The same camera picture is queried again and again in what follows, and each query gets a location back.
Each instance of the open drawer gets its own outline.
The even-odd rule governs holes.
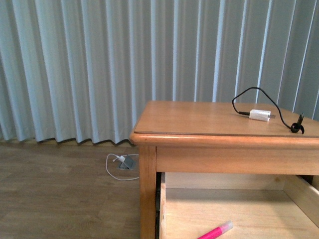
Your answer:
[[[295,175],[162,173],[160,239],[319,239],[319,192]]]

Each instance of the charging cable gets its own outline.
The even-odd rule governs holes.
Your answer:
[[[301,125],[303,119],[304,119],[304,114],[301,114],[299,116],[299,119],[298,119],[298,122],[297,123],[293,123],[291,126],[289,126],[285,121],[284,121],[284,118],[281,114],[281,110],[280,108],[278,107],[278,105],[270,98],[269,95],[267,95],[267,93],[259,88],[259,87],[250,87],[246,90],[244,90],[242,93],[240,93],[238,96],[236,96],[235,98],[233,98],[232,100],[232,104],[233,104],[233,107],[234,107],[234,110],[240,114],[240,115],[244,115],[244,116],[249,116],[250,119],[253,119],[253,120],[262,120],[262,121],[269,121],[270,118],[274,118],[275,116],[274,115],[271,115],[271,112],[270,111],[260,111],[260,110],[251,110],[250,112],[243,112],[243,111],[238,111],[235,107],[235,99],[237,99],[238,97],[240,97],[241,95],[243,95],[244,93],[246,93],[247,91],[251,90],[251,89],[256,89],[256,90],[259,90],[261,91],[262,93],[265,94],[265,96],[276,106],[276,108],[278,109],[278,112],[279,112],[279,116],[280,116],[280,119],[282,121],[282,123],[291,130],[292,133],[297,133],[299,130],[302,131],[302,134],[305,133],[305,129],[304,127]]]
[[[105,169],[106,171],[108,172],[108,174],[116,179],[116,180],[119,180],[119,181],[131,181],[131,180],[136,180],[136,179],[139,179],[140,177],[136,177],[136,178],[128,178],[128,179],[121,179],[121,178],[117,178],[115,177],[113,174],[110,173],[110,171],[108,170],[108,160],[109,160],[109,157],[110,156],[114,156],[115,159],[113,159],[113,162],[115,162],[115,160],[119,160],[120,162],[122,162],[123,164],[125,164],[125,157],[126,156],[138,156],[138,154],[126,154],[126,155],[121,155],[121,156],[118,156],[116,154],[113,154],[113,153],[109,153],[108,156],[106,157],[106,162],[105,162]]]

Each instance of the laminate floor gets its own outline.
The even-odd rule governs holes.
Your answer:
[[[105,170],[108,153],[137,151],[0,143],[0,239],[138,239],[139,181]],[[138,163],[131,171],[108,165],[118,177],[139,174]]]

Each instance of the wooden table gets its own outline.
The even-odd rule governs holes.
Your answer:
[[[274,106],[269,122],[238,115],[231,103],[149,102],[130,139],[139,146],[141,238],[155,237],[156,172],[319,175],[319,122],[291,133]],[[288,125],[299,115],[282,110]]]

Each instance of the white charger cord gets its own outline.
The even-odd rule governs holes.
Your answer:
[[[139,179],[139,178],[140,178],[140,177],[136,177],[136,178],[121,179],[121,178],[117,178],[117,177],[115,177],[114,175],[112,175],[112,174],[110,173],[110,171],[108,170],[108,159],[109,159],[110,156],[114,156],[114,157],[115,157],[115,159],[113,159],[113,162],[115,162],[115,160],[117,160],[117,159],[119,160],[120,158],[123,159],[123,157],[125,157],[125,156],[138,156],[138,154],[125,154],[125,155],[118,156],[118,155],[116,155],[116,154],[109,153],[108,156],[106,157],[105,168],[106,168],[106,171],[108,172],[108,174],[109,174],[112,178],[114,178],[114,179],[116,179],[116,180],[119,180],[119,181],[131,181],[131,180],[136,180],[136,179]]]

